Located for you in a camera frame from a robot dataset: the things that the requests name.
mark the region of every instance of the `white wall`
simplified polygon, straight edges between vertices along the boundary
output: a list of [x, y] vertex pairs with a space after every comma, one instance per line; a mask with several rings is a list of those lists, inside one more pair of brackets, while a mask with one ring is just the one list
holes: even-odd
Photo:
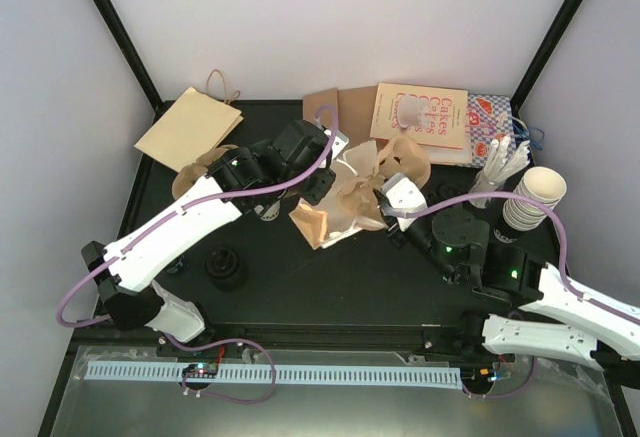
[[0, 0], [0, 67], [1, 432], [30, 436], [71, 335], [55, 307], [116, 235], [152, 111], [91, 0]]
[[379, 81], [511, 95], [562, 0], [113, 0], [163, 98], [226, 71], [244, 98]]
[[[565, 176], [574, 276], [640, 305], [640, 0], [585, 0], [522, 110]], [[640, 392], [628, 392], [640, 428]]]

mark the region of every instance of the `black cylinder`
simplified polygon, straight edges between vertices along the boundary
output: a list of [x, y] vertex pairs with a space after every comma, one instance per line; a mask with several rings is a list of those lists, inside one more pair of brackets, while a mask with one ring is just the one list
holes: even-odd
[[225, 292], [237, 290], [247, 281], [244, 263], [229, 247], [214, 249], [207, 259], [206, 269], [213, 285]]

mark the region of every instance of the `beige paper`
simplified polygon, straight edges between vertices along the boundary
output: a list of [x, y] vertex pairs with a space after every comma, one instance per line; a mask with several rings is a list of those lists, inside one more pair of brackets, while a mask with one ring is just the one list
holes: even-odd
[[[407, 129], [401, 129], [397, 119], [398, 105], [404, 97], [424, 102], [418, 116], [420, 124]], [[466, 90], [379, 84], [371, 137], [388, 140], [406, 134], [419, 144], [462, 149], [469, 139], [465, 133], [466, 119]]]
[[240, 122], [239, 110], [189, 87], [135, 147], [180, 172], [217, 147]]
[[358, 177], [342, 186], [337, 195], [338, 206], [365, 230], [386, 227], [374, 189], [382, 189], [386, 180], [397, 173], [406, 175], [419, 189], [431, 175], [429, 154], [406, 135], [394, 137], [378, 152], [373, 175]]
[[371, 174], [376, 157], [376, 143], [373, 140], [345, 150], [331, 163], [336, 180], [327, 195], [316, 206], [300, 199], [296, 208], [289, 214], [312, 249], [326, 248], [362, 230], [354, 226], [352, 216], [341, 210], [336, 196], [343, 185], [358, 175]]
[[[349, 147], [357, 147], [370, 140], [371, 116], [376, 101], [377, 87], [361, 87], [357, 89], [328, 89], [315, 94], [305, 95], [302, 99], [302, 115], [304, 120], [313, 122], [316, 110], [331, 104], [338, 109], [340, 131], [349, 137]], [[325, 111], [320, 116], [325, 127], [331, 127], [331, 112]]]

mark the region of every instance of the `wire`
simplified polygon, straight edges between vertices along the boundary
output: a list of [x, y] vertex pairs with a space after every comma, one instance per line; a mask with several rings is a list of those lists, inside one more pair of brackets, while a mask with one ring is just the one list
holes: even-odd
[[[512, 117], [512, 119], [515, 121], [515, 130], [518, 133], [518, 137], [520, 137], [520, 139], [522, 140], [528, 140], [529, 142], [531, 142], [531, 145], [537, 149], [537, 150], [542, 150], [542, 142], [544, 141], [544, 130], [538, 128], [538, 127], [529, 127], [527, 126], [527, 124], [524, 123], [524, 121], [518, 119], [517, 117]], [[531, 136], [531, 132], [532, 131], [536, 131], [540, 133], [540, 139], [534, 139]]]
[[218, 352], [218, 359], [216, 360], [216, 365], [220, 365], [222, 363], [222, 357], [224, 357], [226, 347], [224, 345], [220, 346], [220, 351]]
[[499, 400], [499, 399], [506, 399], [508, 397], [515, 397], [516, 395], [519, 395], [522, 392], [524, 392], [533, 383], [533, 381], [536, 380], [537, 373], [538, 373], [538, 360], [534, 357], [533, 362], [531, 363], [531, 372], [529, 372], [529, 377], [527, 377], [527, 380], [524, 382], [524, 384], [522, 384], [517, 389], [512, 390], [511, 392], [507, 392], [505, 394], [500, 394], [500, 395], [472, 394], [469, 391], [469, 389], [467, 389], [467, 386], [464, 384], [462, 384], [462, 391], [465, 394], [467, 394], [469, 397], [477, 397], [484, 400]]
[[220, 347], [220, 346], [227, 345], [227, 344], [250, 345], [251, 347], [254, 347], [255, 349], [257, 349], [260, 352], [262, 352], [262, 355], [264, 355], [264, 357], [269, 362], [269, 367], [271, 367], [271, 382], [269, 384], [269, 389], [264, 394], [262, 394], [260, 397], [258, 397], [256, 399], [238, 399], [236, 397], [229, 397], [228, 395], [219, 394], [217, 392], [208, 392], [208, 391], [204, 391], [204, 390], [195, 391], [193, 389], [189, 389], [187, 387], [187, 377], [189, 377], [190, 374], [186, 374], [182, 378], [182, 382], [181, 382], [182, 388], [186, 392], [200, 393], [201, 395], [206, 395], [207, 397], [213, 397], [214, 399], [223, 400], [225, 402], [231, 402], [233, 404], [242, 404], [242, 405], [260, 404], [260, 403], [264, 402], [265, 400], [269, 399], [273, 395], [273, 393], [275, 392], [275, 390], [276, 390], [276, 365], [273, 362], [273, 359], [271, 358], [271, 355], [269, 355], [269, 352], [267, 352], [265, 350], [265, 348], [262, 347], [257, 342], [254, 342], [252, 340], [247, 340], [247, 339], [224, 339], [224, 340], [219, 340], [217, 342], [212, 342], [210, 344], [201, 345], [199, 347], [187, 347], [186, 345], [183, 345], [180, 342], [178, 342], [178, 340], [173, 335], [169, 335], [169, 334], [164, 334], [164, 335], [167, 338], [167, 340], [169, 342], [171, 342], [175, 347], [177, 347], [180, 350], [184, 350], [185, 352], [199, 352], [199, 351], [202, 351], [202, 350], [213, 349], [214, 347]]
[[[524, 317], [522, 316], [522, 314], [520, 312], [518, 312], [517, 310], [512, 310], [511, 312], [509, 312], [509, 314], [507, 315], [508, 319], [513, 319], [514, 317], [517, 317], [519, 320], [524, 320]], [[511, 369], [511, 366], [509, 365], [509, 363], [506, 361], [506, 359], [500, 355], [500, 360], [502, 360], [505, 364], [507, 364], [507, 367], [509, 367], [509, 369]], [[506, 394], [500, 394], [500, 395], [481, 395], [481, 394], [472, 394], [469, 389], [464, 385], [464, 383], [462, 384], [462, 391], [467, 394], [470, 398], [471, 397], [477, 397], [479, 399], [489, 399], [489, 400], [499, 400], [499, 399], [506, 399], [507, 397], [515, 397], [516, 395], [521, 394], [525, 389], [527, 389], [534, 380], [536, 380], [536, 374], [538, 373], [538, 361], [535, 357], [531, 357], [533, 359], [533, 361], [531, 362], [531, 371], [529, 372], [529, 377], [527, 377], [527, 380], [525, 380], [525, 382], [518, 387], [517, 389], [512, 390], [511, 392], [507, 392]]]
[[[560, 244], [560, 251], [559, 251], [560, 255], [558, 258], [558, 271], [560, 272], [560, 280], [562, 281], [562, 284], [565, 287], [565, 289], [567, 289], [570, 293], [572, 293], [578, 299], [585, 300], [585, 294], [579, 291], [578, 289], [576, 289], [571, 284], [571, 281], [567, 276], [567, 244], [568, 244], [567, 231], [564, 228], [564, 225], [562, 225], [562, 221], [560, 220], [560, 217], [558, 217], [558, 215], [549, 207], [547, 207], [544, 204], [541, 204], [536, 200], [530, 199], [529, 197], [526, 197], [524, 195], [513, 194], [511, 192], [502, 192], [502, 191], [501, 192], [477, 192], [473, 194], [459, 195], [457, 197], [444, 200], [436, 205], [428, 207], [427, 209], [418, 210], [416, 212], [407, 212], [407, 211], [397, 210], [393, 208], [383, 209], [383, 211], [385, 212], [386, 215], [400, 217], [403, 219], [413, 219], [413, 218], [424, 217], [425, 215], [433, 214], [442, 209], [446, 209], [447, 207], [451, 207], [452, 205], [462, 204], [463, 202], [469, 202], [470, 200], [487, 199], [487, 198], [488, 199], [513, 199], [513, 200], [519, 200], [521, 202], [526, 202], [527, 204], [531, 204], [535, 208], [544, 212], [546, 216], [549, 217], [549, 219], [551, 219], [551, 221], [553, 222], [553, 225], [556, 228], [556, 232], [558, 234], [558, 242]], [[640, 325], [640, 318], [634, 317], [633, 315], [628, 315], [624, 312], [624, 310], [619, 310], [614, 307], [611, 307], [605, 304], [604, 302], [600, 302], [599, 300], [596, 300], [592, 296], [586, 296], [586, 299], [591, 305], [594, 305], [599, 309], [602, 309], [621, 319], [632, 322], [635, 325]]]
[[80, 280], [80, 282], [74, 285], [69, 292], [67, 292], [67, 295], [65, 295], [64, 298], [60, 301], [60, 303], [58, 304], [58, 308], [56, 309], [56, 321], [60, 325], [62, 325], [63, 327], [72, 327], [77, 329], [79, 327], [88, 327], [90, 325], [97, 324], [98, 322], [104, 322], [105, 320], [109, 320], [111, 318], [109, 317], [109, 315], [101, 315], [99, 317], [82, 320], [80, 322], [69, 322], [67, 320], [64, 320], [62, 313], [64, 312], [64, 309], [67, 307], [67, 305], [69, 305], [69, 302], [71, 301], [71, 299], [75, 297], [75, 295], [80, 291], [80, 289], [82, 289], [82, 287], [84, 287], [89, 282], [91, 282], [95, 277], [100, 275], [101, 272], [108, 269], [109, 266], [112, 265], [117, 260], [119, 260], [118, 257], [112, 257], [106, 262], [103, 262], [98, 267], [96, 267], [91, 272], [89, 272], [88, 275], [86, 275], [82, 280]]
[[[219, 194], [212, 194], [212, 195], [200, 197], [198, 199], [192, 200], [191, 202], [188, 202], [182, 207], [182, 209], [184, 211], [187, 211], [188, 209], [191, 209], [196, 205], [204, 204], [205, 202], [210, 202], [212, 200], [234, 199], [238, 197], [252, 197], [255, 195], [264, 195], [264, 194], [271, 194], [274, 192], [281, 192], [281, 191], [287, 190], [290, 187], [298, 185], [300, 182], [307, 179], [328, 158], [329, 153], [333, 148], [333, 143], [336, 140], [336, 136], [338, 134], [338, 125], [339, 125], [338, 112], [334, 106], [330, 104], [325, 104], [319, 107], [318, 110], [316, 111], [316, 116], [319, 116], [325, 110], [330, 110], [333, 116], [333, 119], [331, 122], [331, 134], [329, 135], [329, 140], [327, 141], [327, 145], [322, 150], [322, 152], [320, 153], [320, 156], [316, 159], [316, 161], [313, 164], [311, 164], [311, 166], [307, 170], [302, 172], [300, 175], [298, 175], [297, 177], [294, 177], [291, 180], [283, 182], [281, 184], [270, 185], [268, 187], [262, 187], [259, 189], [238, 190], [233, 192], [221, 192]], [[171, 219], [173, 219], [177, 215], [178, 214], [175, 211], [171, 211], [168, 214], [164, 215], [162, 218], [160, 218], [160, 220], [153, 223], [151, 226], [149, 226], [149, 228], [145, 229], [138, 236], [136, 236], [131, 242], [129, 242], [129, 244], [123, 247], [121, 250], [122, 255], [124, 256], [128, 252], [131, 252], [131, 250], [133, 250], [133, 248], [136, 245], [138, 245], [145, 238], [147, 238], [151, 233], [153, 233], [154, 231], [162, 227], [164, 224], [169, 222]], [[64, 298], [60, 301], [56, 309], [56, 321], [58, 322], [58, 324], [62, 325], [63, 327], [70, 327], [70, 328], [77, 329], [79, 327], [87, 327], [89, 325], [97, 324], [98, 322], [104, 322], [105, 320], [109, 319], [108, 315], [101, 315], [100, 317], [96, 317], [93, 319], [82, 320], [79, 322], [70, 322], [68, 320], [65, 320], [62, 314], [64, 312], [64, 309], [67, 307], [67, 305], [71, 301], [71, 299], [75, 297], [75, 295], [80, 291], [80, 289], [82, 289], [82, 287], [87, 285], [91, 280], [94, 279], [94, 277], [98, 276], [101, 272], [108, 269], [111, 265], [113, 265], [118, 260], [119, 260], [118, 257], [113, 257], [109, 259], [107, 262], [96, 267], [93, 271], [91, 271], [88, 275], [86, 275], [82, 280], [80, 280], [80, 282], [74, 285], [69, 292], [67, 292], [67, 295], [65, 295]]]
[[513, 372], [513, 367], [511, 367], [511, 364], [509, 362], [507, 362], [507, 359], [504, 358], [504, 355], [500, 354], [498, 356], [498, 358], [500, 359], [500, 362], [503, 362], [504, 365], [507, 366], [507, 369], [509, 369], [511, 372]]

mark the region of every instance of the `white plastic housing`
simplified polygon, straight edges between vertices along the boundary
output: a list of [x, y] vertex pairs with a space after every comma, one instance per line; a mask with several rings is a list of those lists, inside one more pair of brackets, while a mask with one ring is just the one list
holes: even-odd
[[179, 299], [155, 281], [151, 285], [164, 300], [164, 305], [158, 315], [147, 322], [147, 327], [171, 334], [180, 342], [188, 342], [204, 330], [204, 319], [195, 305]]
[[118, 285], [134, 292], [146, 288], [155, 276], [169, 262], [182, 254], [205, 235], [238, 219], [242, 213], [231, 202], [211, 200], [186, 212], [182, 206], [199, 197], [218, 194], [222, 189], [212, 177], [200, 177], [195, 185], [180, 199], [160, 212], [157, 216], [126, 237], [105, 247], [104, 260], [122, 256], [122, 249], [141, 232], [155, 222], [176, 212], [178, 215], [165, 222], [158, 229], [139, 242], [126, 258], [118, 260], [109, 267], [111, 275], [118, 275]]
[[571, 325], [609, 345], [622, 357], [640, 360], [640, 326], [596, 307], [590, 300], [597, 300], [636, 319], [640, 318], [638, 309], [569, 280], [573, 287], [584, 294], [584, 298], [579, 299], [569, 292], [562, 283], [558, 269], [547, 264], [540, 273], [538, 286], [544, 297], [520, 308]]
[[[417, 212], [427, 208], [427, 201], [420, 189], [404, 174], [396, 174], [382, 187], [382, 193], [389, 200], [391, 207], [406, 212]], [[398, 218], [400, 230], [404, 232], [416, 220], [415, 218]]]
[[[331, 135], [331, 129], [326, 129], [324, 131], [325, 135], [328, 137]], [[338, 131], [336, 134], [336, 138], [333, 141], [333, 146], [331, 147], [331, 160], [336, 160], [336, 158], [342, 153], [344, 149], [349, 145], [349, 137], [344, 135], [342, 132]]]
[[590, 356], [590, 352], [597, 349], [598, 340], [570, 325], [524, 322], [491, 315], [485, 321], [482, 336], [485, 349], [497, 355], [534, 355], [602, 370]]

